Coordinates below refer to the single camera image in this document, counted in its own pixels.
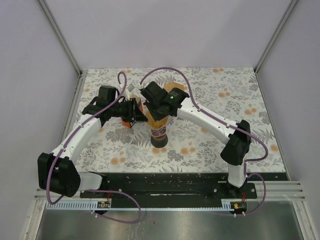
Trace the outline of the orange coffee filter box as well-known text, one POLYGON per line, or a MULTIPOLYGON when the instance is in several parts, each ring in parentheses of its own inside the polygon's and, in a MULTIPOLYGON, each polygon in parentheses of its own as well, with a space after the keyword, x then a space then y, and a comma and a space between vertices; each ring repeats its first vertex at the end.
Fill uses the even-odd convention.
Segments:
POLYGON ((147 122, 148 119, 143 113, 141 98, 132 95, 123 103, 124 115, 121 117, 122 124, 128 128, 132 128, 135 123, 147 122))

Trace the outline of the clear glass dripper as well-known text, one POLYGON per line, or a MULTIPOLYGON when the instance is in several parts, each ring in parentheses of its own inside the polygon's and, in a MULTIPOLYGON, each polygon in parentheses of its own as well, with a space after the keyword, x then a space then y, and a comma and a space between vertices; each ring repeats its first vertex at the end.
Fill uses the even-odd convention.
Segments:
POLYGON ((161 136, 163 134, 167 134, 167 124, 171 119, 168 118, 166 125, 160 129, 151 130, 151 136, 161 136))

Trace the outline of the red and grey cup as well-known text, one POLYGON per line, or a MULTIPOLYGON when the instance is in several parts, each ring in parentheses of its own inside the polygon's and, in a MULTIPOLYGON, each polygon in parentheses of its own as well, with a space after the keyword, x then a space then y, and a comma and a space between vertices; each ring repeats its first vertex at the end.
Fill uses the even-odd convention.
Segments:
POLYGON ((166 133, 159 136, 152 135, 150 141, 155 148, 164 148, 168 143, 168 136, 166 133))

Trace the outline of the brown paper coffee filter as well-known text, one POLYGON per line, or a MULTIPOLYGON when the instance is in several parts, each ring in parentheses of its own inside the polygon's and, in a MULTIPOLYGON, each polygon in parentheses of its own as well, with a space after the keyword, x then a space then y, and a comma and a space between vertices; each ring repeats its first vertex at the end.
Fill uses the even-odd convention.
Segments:
POLYGON ((169 93, 172 89, 177 88, 179 90, 184 91, 185 87, 182 84, 179 84, 177 82, 168 82, 166 83, 163 88, 169 93))

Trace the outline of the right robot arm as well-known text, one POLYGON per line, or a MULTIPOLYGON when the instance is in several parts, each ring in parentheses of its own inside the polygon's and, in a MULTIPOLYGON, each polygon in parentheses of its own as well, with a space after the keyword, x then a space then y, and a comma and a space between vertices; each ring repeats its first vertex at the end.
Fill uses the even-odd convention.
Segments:
POLYGON ((142 88, 140 93, 145 98, 143 104, 155 121, 167 116, 178 117, 207 130, 223 143, 225 147, 220 156, 228 167, 228 194, 233 198, 239 198, 245 193, 244 158, 251 144, 251 137, 247 135, 250 132, 250 124, 247 121, 242 120, 237 125, 235 121, 196 105, 187 92, 177 87, 168 92, 152 81, 142 88))

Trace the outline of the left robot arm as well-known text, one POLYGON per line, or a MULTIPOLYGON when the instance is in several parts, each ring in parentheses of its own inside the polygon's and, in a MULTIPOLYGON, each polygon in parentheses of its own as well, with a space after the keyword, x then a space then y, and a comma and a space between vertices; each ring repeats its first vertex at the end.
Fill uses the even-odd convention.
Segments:
POLYGON ((102 85, 67 138, 52 152, 38 157, 38 184, 42 190, 49 189, 66 197, 87 190, 98 198, 107 195, 109 186, 101 174, 78 172, 75 165, 90 139, 111 118, 121 118, 126 123, 147 122, 136 99, 120 101, 118 93, 116 87, 102 85))

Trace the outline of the floral table mat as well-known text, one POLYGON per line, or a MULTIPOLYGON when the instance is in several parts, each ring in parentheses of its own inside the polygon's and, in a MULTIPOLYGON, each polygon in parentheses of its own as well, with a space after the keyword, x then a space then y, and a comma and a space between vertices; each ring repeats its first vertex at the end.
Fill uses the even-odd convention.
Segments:
MULTIPOLYGON (((283 173, 285 165, 268 112, 251 67, 187 67, 178 72, 149 68, 125 68, 123 76, 139 94, 152 81, 170 82, 191 89, 198 104, 233 121, 246 120, 258 138, 250 145, 248 172, 283 173)), ((168 143, 163 148, 151 144, 151 128, 146 123, 124 126, 112 118, 93 136, 80 154, 80 172, 226 172, 221 159, 223 144, 205 128, 192 122, 169 118, 168 143)))

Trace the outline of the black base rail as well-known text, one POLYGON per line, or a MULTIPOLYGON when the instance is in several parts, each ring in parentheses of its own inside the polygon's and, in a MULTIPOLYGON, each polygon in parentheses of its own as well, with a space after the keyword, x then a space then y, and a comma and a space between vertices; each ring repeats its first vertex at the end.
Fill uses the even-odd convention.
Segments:
POLYGON ((112 208, 134 208, 124 192, 145 209, 217 208, 222 200, 255 200, 256 187, 227 182, 226 173, 103 173, 100 192, 84 191, 83 199, 111 199, 112 208))

